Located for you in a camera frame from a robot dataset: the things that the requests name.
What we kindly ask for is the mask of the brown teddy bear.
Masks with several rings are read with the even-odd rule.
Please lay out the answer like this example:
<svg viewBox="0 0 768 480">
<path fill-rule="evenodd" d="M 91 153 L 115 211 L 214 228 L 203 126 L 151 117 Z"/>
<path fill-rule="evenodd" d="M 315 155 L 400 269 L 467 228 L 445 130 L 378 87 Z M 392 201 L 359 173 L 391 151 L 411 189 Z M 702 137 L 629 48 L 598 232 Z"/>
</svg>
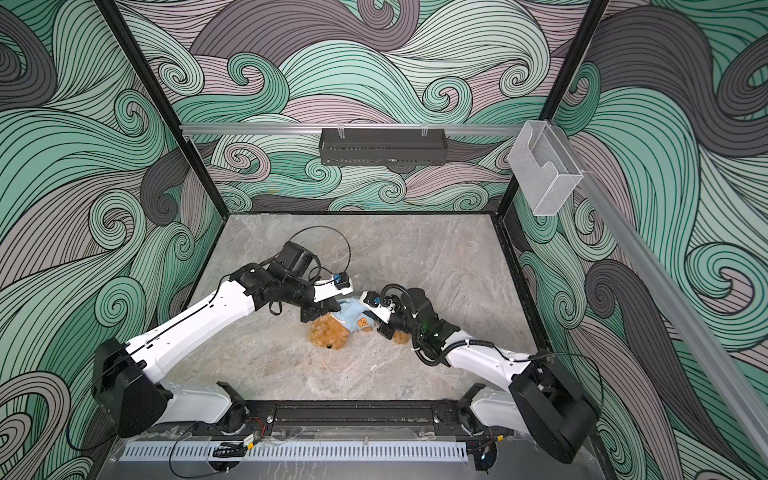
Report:
<svg viewBox="0 0 768 480">
<path fill-rule="evenodd" d="M 308 339 L 316 347 L 339 350 L 347 344 L 352 333 L 373 331 L 374 323 L 366 317 L 361 316 L 353 323 L 353 328 L 348 329 L 332 314 L 326 314 L 310 323 Z"/>
</svg>

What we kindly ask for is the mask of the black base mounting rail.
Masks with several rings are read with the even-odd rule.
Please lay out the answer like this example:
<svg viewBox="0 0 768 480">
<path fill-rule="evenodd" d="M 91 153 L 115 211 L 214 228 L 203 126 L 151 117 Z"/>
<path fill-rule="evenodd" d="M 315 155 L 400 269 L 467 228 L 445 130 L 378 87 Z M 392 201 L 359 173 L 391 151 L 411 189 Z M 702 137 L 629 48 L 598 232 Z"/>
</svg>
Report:
<svg viewBox="0 0 768 480">
<path fill-rule="evenodd" d="M 162 421 L 149 428 L 151 432 L 173 426 L 191 427 L 194 436 L 245 436 L 250 433 L 285 435 L 303 427 L 405 427 L 433 432 L 438 436 L 485 438 L 528 432 L 545 439 L 567 441 L 574 445 L 594 427 L 597 414 L 592 407 L 579 402 L 556 409 L 544 402 L 525 403 L 522 424 L 512 426 L 511 413 L 499 420 L 486 420 L 471 410 L 467 400 L 408 401 L 258 401 L 250 400 L 235 415 L 227 414 L 217 423 L 193 420 Z"/>
</svg>

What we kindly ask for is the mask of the aluminium right wall rail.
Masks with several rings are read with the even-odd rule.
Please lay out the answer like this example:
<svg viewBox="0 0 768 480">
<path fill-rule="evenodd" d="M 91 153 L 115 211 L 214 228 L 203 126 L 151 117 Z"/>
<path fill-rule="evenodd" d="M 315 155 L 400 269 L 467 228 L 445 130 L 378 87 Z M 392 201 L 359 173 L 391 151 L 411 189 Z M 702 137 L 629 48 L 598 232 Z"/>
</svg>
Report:
<svg viewBox="0 0 768 480">
<path fill-rule="evenodd" d="M 579 184 L 605 226 L 625 251 L 661 313 L 672 323 L 755 450 L 767 459 L 767 407 L 743 372 L 707 327 L 704 319 L 658 258 L 615 207 L 593 172 L 583 165 L 564 131 L 551 124 L 552 142 L 582 175 Z"/>
</svg>

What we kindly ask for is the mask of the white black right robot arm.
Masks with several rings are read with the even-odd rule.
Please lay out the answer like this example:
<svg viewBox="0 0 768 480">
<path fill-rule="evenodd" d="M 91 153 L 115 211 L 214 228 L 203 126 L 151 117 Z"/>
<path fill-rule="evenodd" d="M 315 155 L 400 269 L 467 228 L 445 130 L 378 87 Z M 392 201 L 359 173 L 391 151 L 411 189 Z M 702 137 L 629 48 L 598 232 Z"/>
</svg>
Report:
<svg viewBox="0 0 768 480">
<path fill-rule="evenodd" d="M 361 302 L 382 336 L 409 335 L 424 365 L 458 368 L 484 380 L 467 407 L 482 429 L 526 433 L 544 452 L 567 464 L 596 426 L 601 407 L 556 353 L 516 353 L 475 338 L 440 318 L 420 288 L 389 284 L 380 293 L 364 293 Z"/>
</svg>

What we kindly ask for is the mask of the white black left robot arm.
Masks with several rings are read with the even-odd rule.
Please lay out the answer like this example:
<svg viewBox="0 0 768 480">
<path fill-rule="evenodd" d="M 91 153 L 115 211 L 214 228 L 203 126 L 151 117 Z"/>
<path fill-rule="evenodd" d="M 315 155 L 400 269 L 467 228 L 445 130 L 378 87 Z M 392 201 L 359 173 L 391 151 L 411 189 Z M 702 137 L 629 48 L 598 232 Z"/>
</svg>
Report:
<svg viewBox="0 0 768 480">
<path fill-rule="evenodd" d="M 198 423 L 237 434 L 248 421 L 246 401 L 228 383 L 189 387 L 166 382 L 170 370 L 224 328 L 263 307 L 280 314 L 299 308 L 304 322 L 339 310 L 352 292 L 346 272 L 326 280 L 305 278 L 316 255 L 288 241 L 275 256 L 224 276 L 216 291 L 167 322 L 126 342 L 108 339 L 95 350 L 96 403 L 120 438 L 157 424 Z"/>
</svg>

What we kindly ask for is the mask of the aluminium back wall rail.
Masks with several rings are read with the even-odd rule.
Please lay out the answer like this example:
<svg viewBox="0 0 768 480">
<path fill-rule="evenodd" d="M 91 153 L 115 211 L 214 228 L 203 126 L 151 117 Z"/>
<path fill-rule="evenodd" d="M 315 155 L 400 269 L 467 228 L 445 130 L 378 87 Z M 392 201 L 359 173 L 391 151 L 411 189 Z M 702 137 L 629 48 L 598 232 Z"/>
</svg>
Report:
<svg viewBox="0 0 768 480">
<path fill-rule="evenodd" d="M 336 130 L 343 136 L 347 130 L 414 130 L 427 133 L 443 130 L 447 136 L 507 137 L 518 135 L 523 125 L 493 124 L 333 124 L 333 123 L 182 123 L 183 135 L 320 135 L 324 129 Z"/>
</svg>

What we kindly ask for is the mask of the black perforated wall tray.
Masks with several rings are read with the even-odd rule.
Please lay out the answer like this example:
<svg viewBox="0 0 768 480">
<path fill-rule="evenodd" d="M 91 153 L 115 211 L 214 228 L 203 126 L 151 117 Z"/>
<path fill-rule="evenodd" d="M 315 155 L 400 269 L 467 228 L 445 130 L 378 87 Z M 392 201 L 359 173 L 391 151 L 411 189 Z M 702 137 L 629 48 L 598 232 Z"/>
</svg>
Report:
<svg viewBox="0 0 768 480">
<path fill-rule="evenodd" d="M 321 162 L 330 166 L 441 165 L 448 154 L 443 130 L 336 130 L 320 135 Z"/>
</svg>

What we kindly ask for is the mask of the light blue bear hoodie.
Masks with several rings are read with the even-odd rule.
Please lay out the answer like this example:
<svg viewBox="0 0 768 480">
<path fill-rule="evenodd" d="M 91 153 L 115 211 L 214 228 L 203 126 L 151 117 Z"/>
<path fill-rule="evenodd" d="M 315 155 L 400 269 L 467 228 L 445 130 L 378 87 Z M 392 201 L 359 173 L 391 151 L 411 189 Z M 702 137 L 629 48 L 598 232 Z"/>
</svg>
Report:
<svg viewBox="0 0 768 480">
<path fill-rule="evenodd" d="M 337 300 L 339 310 L 331 312 L 334 317 L 340 320 L 348 329 L 353 328 L 353 323 L 361 316 L 366 317 L 363 314 L 363 307 L 360 303 L 360 296 L 347 295 Z M 374 328 L 378 327 L 382 322 L 372 320 Z"/>
</svg>

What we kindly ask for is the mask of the clear plastic wall holder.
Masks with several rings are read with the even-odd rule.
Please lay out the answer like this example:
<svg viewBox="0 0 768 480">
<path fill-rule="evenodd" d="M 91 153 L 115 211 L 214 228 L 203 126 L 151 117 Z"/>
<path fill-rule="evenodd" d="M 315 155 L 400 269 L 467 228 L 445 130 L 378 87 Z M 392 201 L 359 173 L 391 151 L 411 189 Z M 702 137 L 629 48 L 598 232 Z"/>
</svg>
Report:
<svg viewBox="0 0 768 480">
<path fill-rule="evenodd" d="M 507 161 L 537 217 L 556 216 L 583 179 L 565 132 L 548 121 L 527 121 Z"/>
</svg>

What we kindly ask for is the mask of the aluminium wall rail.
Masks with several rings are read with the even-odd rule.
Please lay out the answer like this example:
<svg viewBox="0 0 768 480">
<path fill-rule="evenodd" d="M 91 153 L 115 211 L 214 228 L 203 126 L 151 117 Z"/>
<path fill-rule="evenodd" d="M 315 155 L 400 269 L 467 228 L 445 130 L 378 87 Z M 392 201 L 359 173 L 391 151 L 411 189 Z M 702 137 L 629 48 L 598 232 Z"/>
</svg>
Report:
<svg viewBox="0 0 768 480">
<path fill-rule="evenodd" d="M 743 372 L 707 327 L 704 319 L 658 258 L 615 207 L 593 172 L 583 165 L 564 131 L 551 124 L 552 142 L 582 175 L 579 184 L 605 226 L 625 251 L 661 313 L 672 323 L 755 450 L 767 459 L 767 407 Z"/>
<path fill-rule="evenodd" d="M 324 129 L 336 130 L 343 136 L 347 130 L 414 130 L 427 133 L 443 130 L 447 136 L 507 137 L 518 135 L 523 125 L 493 124 L 333 124 L 333 123 L 182 123 L 183 135 L 320 135 Z"/>
</svg>

